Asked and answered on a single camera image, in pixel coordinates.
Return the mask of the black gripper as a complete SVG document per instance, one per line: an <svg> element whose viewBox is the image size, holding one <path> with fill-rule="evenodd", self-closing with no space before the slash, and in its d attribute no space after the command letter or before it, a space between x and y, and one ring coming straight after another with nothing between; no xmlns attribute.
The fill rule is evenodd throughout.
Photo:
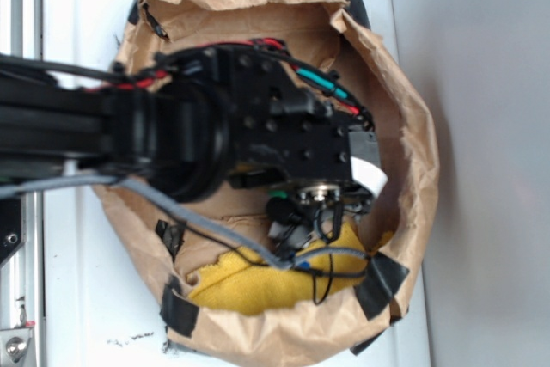
<svg viewBox="0 0 550 367"><path fill-rule="evenodd" d="M269 194L278 255L336 242L387 183L370 113L332 79L280 52L205 50L205 190Z"/></svg>

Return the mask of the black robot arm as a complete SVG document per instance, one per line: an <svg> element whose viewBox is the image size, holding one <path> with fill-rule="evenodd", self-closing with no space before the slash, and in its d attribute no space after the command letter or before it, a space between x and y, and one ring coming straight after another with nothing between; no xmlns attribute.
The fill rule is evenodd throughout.
<svg viewBox="0 0 550 367"><path fill-rule="evenodd" d="M67 185L70 161L91 182L136 175L181 203L223 183L265 189L282 257L326 219L335 242L388 180L370 111L273 38L157 53L133 75L2 56L2 196Z"/></svg>

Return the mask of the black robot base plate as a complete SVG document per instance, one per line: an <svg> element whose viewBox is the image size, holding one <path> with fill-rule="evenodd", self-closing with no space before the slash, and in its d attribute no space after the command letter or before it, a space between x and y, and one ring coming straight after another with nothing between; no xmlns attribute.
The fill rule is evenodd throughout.
<svg viewBox="0 0 550 367"><path fill-rule="evenodd" d="M23 203L21 199L2 199L0 211L1 266L4 266L21 248L23 231Z"/></svg>

